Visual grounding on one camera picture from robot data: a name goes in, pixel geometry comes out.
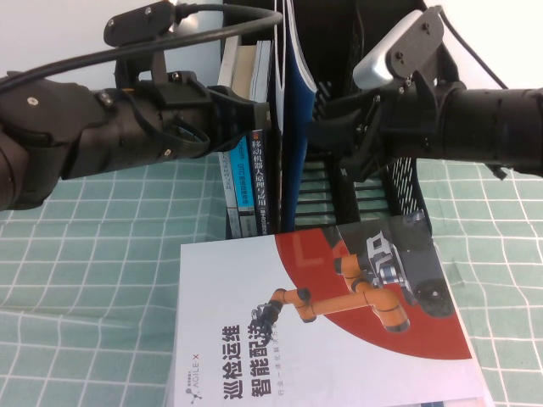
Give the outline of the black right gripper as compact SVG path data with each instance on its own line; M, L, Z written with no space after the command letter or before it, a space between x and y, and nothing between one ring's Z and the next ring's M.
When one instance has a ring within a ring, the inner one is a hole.
M351 181L370 176L403 158L437 159L444 152L442 122L450 85L418 78L411 86L384 88L372 107L307 125L312 147L354 147L339 161Z

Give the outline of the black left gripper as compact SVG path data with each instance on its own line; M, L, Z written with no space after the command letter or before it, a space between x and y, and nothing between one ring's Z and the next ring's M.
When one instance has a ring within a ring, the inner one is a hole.
M193 72L171 72L158 85L165 146L180 159L195 159L209 153L233 150L243 132L224 135L220 115L239 127L270 127L268 102L240 97L228 86L200 83Z

